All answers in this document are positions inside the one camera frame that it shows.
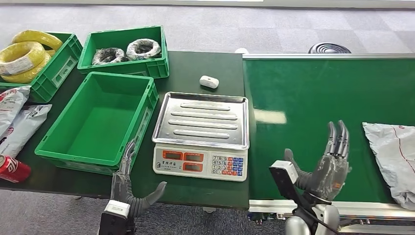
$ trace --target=soda can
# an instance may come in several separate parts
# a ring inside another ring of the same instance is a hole
[[[19,183],[27,179],[30,172],[28,165],[9,156],[0,155],[0,178]]]

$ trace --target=black circular object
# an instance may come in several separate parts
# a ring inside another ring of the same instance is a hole
[[[317,43],[312,46],[308,54],[351,54],[350,50],[344,46],[337,45],[334,43]]]

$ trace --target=metal tray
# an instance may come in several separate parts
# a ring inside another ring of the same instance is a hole
[[[248,99],[168,92],[154,129],[153,142],[248,149]]]

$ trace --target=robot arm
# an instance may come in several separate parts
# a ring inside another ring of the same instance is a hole
[[[101,215],[98,235],[133,235],[134,218],[142,215],[161,198],[167,182],[161,182],[156,190],[144,198],[136,198],[131,189],[131,157],[135,154],[135,140],[125,148],[120,168],[113,174],[111,200]]]
[[[339,211],[331,201],[342,189],[349,172],[349,132],[340,120],[340,134],[329,123],[329,138],[315,170],[302,171],[286,149],[285,161],[276,161],[270,172],[282,196],[294,200],[298,207],[286,222],[287,235],[331,235],[339,225]],[[299,194],[296,187],[303,190]]]

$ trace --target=empty green crate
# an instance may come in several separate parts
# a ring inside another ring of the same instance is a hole
[[[147,60],[92,65],[97,49],[117,47],[126,52],[128,45],[142,38],[153,39],[161,46],[161,57]],[[134,29],[110,30],[90,33],[84,44],[78,70],[87,74],[92,71],[164,78],[169,76],[167,44],[162,26],[149,26]]]
[[[112,174],[127,142],[135,138],[138,152],[158,99],[152,77],[91,72],[35,153],[57,167]]]
[[[0,77],[0,91],[14,87],[30,85],[29,101],[36,103],[48,103],[55,95],[68,74],[76,66],[81,55],[82,46],[75,34],[53,33],[63,44],[52,56],[51,60],[38,73],[31,83],[8,83]]]

